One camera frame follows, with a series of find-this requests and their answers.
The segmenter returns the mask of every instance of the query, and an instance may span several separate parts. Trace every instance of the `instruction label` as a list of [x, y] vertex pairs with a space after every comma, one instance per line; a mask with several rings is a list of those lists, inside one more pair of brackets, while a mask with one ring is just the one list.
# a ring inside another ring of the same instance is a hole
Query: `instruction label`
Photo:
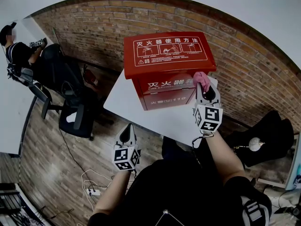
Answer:
[[136, 67], [208, 59], [199, 37], [136, 40], [133, 46]]

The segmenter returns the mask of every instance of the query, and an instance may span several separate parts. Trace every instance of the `white desk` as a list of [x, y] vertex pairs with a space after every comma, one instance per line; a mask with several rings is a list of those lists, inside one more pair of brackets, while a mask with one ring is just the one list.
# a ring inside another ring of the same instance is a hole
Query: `white desk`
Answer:
[[[216, 79], [209, 79], [217, 86]], [[122, 71], [103, 106], [135, 124], [191, 146], [192, 140], [201, 135], [192, 115], [194, 98], [186, 105], [144, 111], [132, 80], [126, 80]], [[199, 143], [200, 139], [194, 143], [196, 148]]]

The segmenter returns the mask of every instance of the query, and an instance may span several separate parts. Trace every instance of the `chair seat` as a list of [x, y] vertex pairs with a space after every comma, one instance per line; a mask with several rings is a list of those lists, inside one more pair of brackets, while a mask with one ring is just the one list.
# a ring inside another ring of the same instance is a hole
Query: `chair seat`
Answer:
[[67, 122], [67, 116], [75, 113], [77, 108], [71, 108], [67, 105], [66, 101], [64, 102], [63, 109], [60, 115], [59, 128], [71, 135], [83, 138], [89, 138], [93, 129], [93, 122], [95, 117], [95, 112], [93, 108], [84, 111], [84, 116], [78, 130], [74, 129], [74, 122]]

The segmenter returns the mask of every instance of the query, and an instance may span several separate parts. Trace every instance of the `red fire extinguisher box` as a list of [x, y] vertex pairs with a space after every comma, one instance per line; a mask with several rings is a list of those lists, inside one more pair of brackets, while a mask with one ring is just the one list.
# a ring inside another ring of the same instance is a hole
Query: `red fire extinguisher box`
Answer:
[[165, 32], [124, 38], [124, 72], [144, 110], [188, 103], [195, 72], [215, 71], [202, 32]]

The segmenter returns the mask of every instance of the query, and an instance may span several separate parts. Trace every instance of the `forearm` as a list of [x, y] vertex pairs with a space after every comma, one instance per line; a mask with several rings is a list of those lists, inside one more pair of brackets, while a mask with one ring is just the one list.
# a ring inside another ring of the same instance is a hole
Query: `forearm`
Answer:
[[97, 202], [93, 214], [110, 214], [126, 194], [130, 171], [120, 171]]
[[37, 61], [38, 57], [40, 56], [42, 50], [43, 50], [43, 49], [42, 49], [41, 47], [39, 47], [39, 48], [34, 52], [34, 54], [29, 58], [28, 61], [29, 61], [30, 63], [35, 63], [35, 62]]
[[206, 140], [224, 184], [234, 176], [245, 176], [243, 164], [218, 131], [214, 137], [207, 137]]

